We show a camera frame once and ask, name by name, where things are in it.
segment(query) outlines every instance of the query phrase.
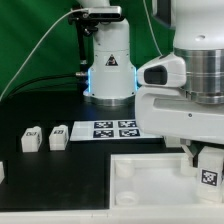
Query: black table surface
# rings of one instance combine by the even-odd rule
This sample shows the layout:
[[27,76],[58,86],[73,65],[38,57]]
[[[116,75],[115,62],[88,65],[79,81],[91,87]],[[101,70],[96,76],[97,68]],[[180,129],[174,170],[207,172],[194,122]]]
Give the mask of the black table surface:
[[[134,104],[110,108],[83,102],[77,92],[22,93],[0,106],[0,211],[108,209],[112,154],[182,152],[167,149],[162,139],[69,142],[50,152],[49,135],[74,121],[134,119]],[[40,126],[37,153],[23,153],[21,137]]]

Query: white plastic part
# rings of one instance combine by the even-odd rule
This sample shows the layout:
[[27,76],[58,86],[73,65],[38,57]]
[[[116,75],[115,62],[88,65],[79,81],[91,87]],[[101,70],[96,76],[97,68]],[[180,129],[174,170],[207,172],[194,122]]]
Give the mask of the white plastic part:
[[130,178],[135,173],[134,163],[131,159],[116,161],[116,175],[121,178]]
[[121,206],[134,206],[137,205],[139,197],[132,191],[120,192],[116,195],[116,204]]
[[38,126],[34,128],[27,128],[21,142],[23,152],[38,152],[42,142],[41,128]]
[[196,177],[198,169],[193,167],[191,164],[191,159],[187,154],[184,154],[181,158],[180,171],[183,175],[189,177]]
[[[145,82],[145,70],[162,66],[167,71],[167,83],[165,85],[152,85]],[[167,56],[157,57],[144,64],[138,71],[138,82],[144,86],[160,86],[160,87],[182,87],[187,81],[186,64],[181,57],[170,53]]]
[[224,46],[223,0],[177,0],[174,47],[216,50]]
[[0,162],[0,184],[2,183],[4,178],[5,178],[4,167],[3,167],[3,163]]
[[176,138],[173,136],[164,136],[164,141],[167,148],[180,148],[180,138]]
[[109,0],[77,0],[84,8],[110,6]]
[[224,150],[204,147],[198,157],[197,195],[206,200],[222,202],[222,171]]
[[65,150],[66,145],[68,143],[68,127],[65,125],[60,125],[58,127],[54,127],[49,137],[50,141],[50,150],[51,151],[59,151]]

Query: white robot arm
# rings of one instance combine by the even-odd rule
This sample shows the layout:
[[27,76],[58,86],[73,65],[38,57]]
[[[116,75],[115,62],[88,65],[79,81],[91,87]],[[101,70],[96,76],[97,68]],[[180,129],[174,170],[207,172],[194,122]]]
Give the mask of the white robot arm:
[[[142,131],[182,139],[189,166],[200,153],[197,195],[215,202],[223,198],[223,11],[223,0],[153,1],[157,20],[176,29],[174,52],[138,70],[142,87],[135,101],[136,121]],[[192,148],[191,140],[205,147]],[[210,186],[205,175],[214,175],[217,181]]]

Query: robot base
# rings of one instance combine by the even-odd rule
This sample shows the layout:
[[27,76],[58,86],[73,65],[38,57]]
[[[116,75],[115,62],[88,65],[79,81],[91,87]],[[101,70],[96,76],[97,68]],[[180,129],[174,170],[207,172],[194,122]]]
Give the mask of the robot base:
[[84,101],[88,103],[93,103],[101,106],[117,107],[131,104],[135,101],[135,95],[126,98],[116,98],[116,99],[103,99],[91,96],[88,91],[84,91]]

